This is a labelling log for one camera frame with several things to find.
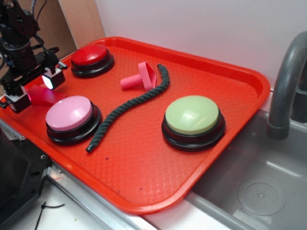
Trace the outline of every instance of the red tray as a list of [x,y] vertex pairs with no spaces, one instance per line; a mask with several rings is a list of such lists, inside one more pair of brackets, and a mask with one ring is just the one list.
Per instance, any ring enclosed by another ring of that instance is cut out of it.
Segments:
[[[119,81],[138,73],[147,61],[157,74],[157,64],[166,66],[169,88],[155,99],[136,106],[119,117],[100,145],[88,154],[89,140],[63,147],[46,133],[49,106],[32,105],[16,115],[1,110],[0,118],[25,135],[57,164],[72,173],[118,208],[134,213],[157,212],[180,201],[201,175],[259,109],[270,93],[268,81],[258,72],[121,37],[98,40],[115,58],[115,66],[102,76],[80,79],[68,68],[66,82],[56,90],[68,96],[82,95],[97,105],[103,117],[143,87],[123,90]],[[70,66],[71,57],[63,62]],[[213,148],[183,152],[163,139],[161,124],[166,108],[187,95],[214,100],[226,120],[225,136]]]

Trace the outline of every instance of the metal sink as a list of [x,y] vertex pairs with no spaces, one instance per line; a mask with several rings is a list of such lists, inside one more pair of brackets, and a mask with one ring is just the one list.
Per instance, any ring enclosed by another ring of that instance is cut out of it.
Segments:
[[305,230],[307,126],[291,121],[289,137],[272,140],[266,135],[267,118],[268,113],[257,112],[187,200],[218,210],[217,218],[226,225],[235,222],[236,229]]

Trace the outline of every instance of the light green button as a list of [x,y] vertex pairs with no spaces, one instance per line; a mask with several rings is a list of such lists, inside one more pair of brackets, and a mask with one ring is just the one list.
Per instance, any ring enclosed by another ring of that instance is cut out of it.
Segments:
[[197,135],[207,132],[218,121],[219,108],[209,98],[186,96],[172,102],[165,118],[168,126],[184,135]]

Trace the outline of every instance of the pink button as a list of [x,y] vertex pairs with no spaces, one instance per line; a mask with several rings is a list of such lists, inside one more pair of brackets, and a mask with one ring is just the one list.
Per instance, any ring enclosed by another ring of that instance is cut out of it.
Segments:
[[92,110],[91,102],[86,97],[67,97],[49,109],[46,123],[55,131],[69,131],[84,124]]

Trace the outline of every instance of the white wall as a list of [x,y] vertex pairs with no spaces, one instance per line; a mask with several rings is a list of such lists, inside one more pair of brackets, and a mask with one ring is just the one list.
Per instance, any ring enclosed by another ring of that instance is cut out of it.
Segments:
[[122,36],[254,69],[274,86],[305,0],[96,0],[106,36]]

